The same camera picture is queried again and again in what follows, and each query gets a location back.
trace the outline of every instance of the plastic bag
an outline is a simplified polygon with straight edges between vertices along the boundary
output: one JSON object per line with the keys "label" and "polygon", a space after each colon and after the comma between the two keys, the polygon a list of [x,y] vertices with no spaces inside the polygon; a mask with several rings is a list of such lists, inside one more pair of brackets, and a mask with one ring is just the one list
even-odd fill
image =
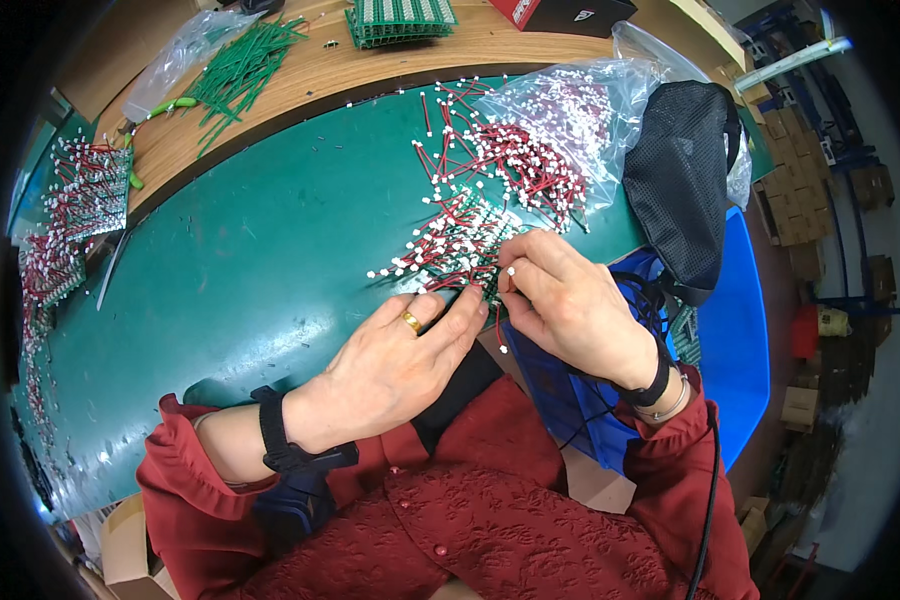
{"label": "plastic bag", "polygon": [[557,64],[490,92],[474,108],[513,124],[574,162],[587,179],[591,209],[613,204],[624,154],[640,136],[640,117],[660,84],[642,58]]}
{"label": "plastic bag", "polygon": [[264,12],[245,15],[227,10],[198,12],[180,27],[137,78],[120,107],[123,116],[134,123],[144,121],[190,67],[210,59],[263,15]]}
{"label": "plastic bag", "polygon": [[[612,31],[613,56],[621,60],[639,58],[653,61],[662,83],[710,83],[710,78],[696,64],[633,23],[617,21]],[[730,141],[726,136],[723,137],[723,142],[729,152]],[[747,136],[741,131],[737,159],[726,174],[726,197],[741,210],[747,210],[753,173],[754,163],[747,145]]]}
{"label": "plastic bag", "polygon": [[[729,136],[723,134],[723,146],[729,153],[731,150],[731,141]],[[747,130],[740,127],[740,148],[737,150],[737,159],[733,162],[729,173],[726,174],[726,198],[734,205],[740,207],[740,210],[747,210],[747,203],[750,201],[751,178],[754,176],[754,161],[750,156],[750,149],[747,144]]]}

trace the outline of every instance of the finger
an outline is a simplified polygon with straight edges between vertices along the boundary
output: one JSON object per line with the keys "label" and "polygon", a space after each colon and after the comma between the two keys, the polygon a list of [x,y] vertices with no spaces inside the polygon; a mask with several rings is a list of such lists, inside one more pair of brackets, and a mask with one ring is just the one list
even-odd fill
{"label": "finger", "polygon": [[497,288],[501,292],[520,290],[532,303],[552,298],[562,286],[550,273],[524,257],[514,259],[497,277]]}
{"label": "finger", "polygon": [[520,294],[500,294],[506,312],[509,313],[510,324],[532,342],[544,348],[550,340],[547,325],[543,318],[530,306],[530,301]]}
{"label": "finger", "polygon": [[403,318],[403,314],[408,312],[413,315],[413,318],[420,322],[421,326],[425,327],[433,319],[437,318],[438,315],[444,312],[445,306],[446,302],[440,294],[419,294],[413,298],[413,301],[407,306],[406,310],[402,311],[393,319],[393,323],[390,327],[395,331],[398,331],[401,335],[417,337],[418,332],[410,326],[405,318]]}
{"label": "finger", "polygon": [[571,265],[587,261],[560,235],[544,229],[522,233],[500,246],[498,262],[502,267],[509,267],[517,258],[528,258],[558,280],[564,278]]}
{"label": "finger", "polygon": [[373,314],[363,324],[372,328],[385,328],[407,310],[407,306],[410,306],[413,299],[413,294],[392,295],[380,305],[380,308],[373,311]]}
{"label": "finger", "polygon": [[449,379],[453,375],[453,372],[464,361],[464,357],[473,348],[477,335],[484,328],[484,323],[487,322],[487,316],[490,312],[491,307],[486,302],[481,301],[477,312],[470,318],[466,330],[456,340],[447,345],[436,357],[436,360],[433,361],[445,378]]}
{"label": "finger", "polygon": [[480,312],[483,297],[483,288],[476,285],[467,286],[447,314],[443,315],[443,318],[430,328],[430,331],[420,336],[420,340],[432,353],[432,356],[442,353],[457,338],[468,332],[474,315]]}

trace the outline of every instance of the woman's right hand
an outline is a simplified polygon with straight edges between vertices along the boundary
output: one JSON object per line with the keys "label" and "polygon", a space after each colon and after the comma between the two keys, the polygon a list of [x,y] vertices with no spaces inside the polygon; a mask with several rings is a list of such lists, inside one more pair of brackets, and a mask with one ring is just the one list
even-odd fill
{"label": "woman's right hand", "polygon": [[657,342],[634,319],[606,265],[543,229],[504,242],[499,263],[500,297],[517,331],[591,376],[629,390],[651,386]]}

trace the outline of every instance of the green workbench mat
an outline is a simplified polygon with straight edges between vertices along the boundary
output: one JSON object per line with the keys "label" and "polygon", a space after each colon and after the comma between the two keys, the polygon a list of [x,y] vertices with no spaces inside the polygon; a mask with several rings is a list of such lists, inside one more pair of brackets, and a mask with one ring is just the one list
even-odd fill
{"label": "green workbench mat", "polygon": [[[48,521],[138,490],[134,471],[163,395],[226,406],[262,385],[293,389],[325,368],[395,293],[392,277],[370,280],[367,271],[389,266],[435,213],[420,201],[434,188],[414,138],[437,151],[419,90],[280,131],[141,222],[99,312],[99,274],[90,294],[81,289],[61,305],[46,344],[55,380],[48,407],[59,407],[48,408],[50,455],[62,474],[48,470],[56,505]],[[588,218],[591,233],[575,226],[567,239],[591,260],[611,262],[643,244],[622,192]],[[16,396],[26,407],[23,390]],[[42,455],[33,426],[26,430]]]}

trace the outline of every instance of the stack of circuit boards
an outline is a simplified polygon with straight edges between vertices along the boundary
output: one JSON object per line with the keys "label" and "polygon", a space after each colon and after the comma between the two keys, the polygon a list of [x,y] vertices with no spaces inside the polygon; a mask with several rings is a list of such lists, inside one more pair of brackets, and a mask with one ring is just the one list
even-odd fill
{"label": "stack of circuit boards", "polygon": [[445,38],[457,25],[450,0],[356,0],[346,21],[357,48]]}

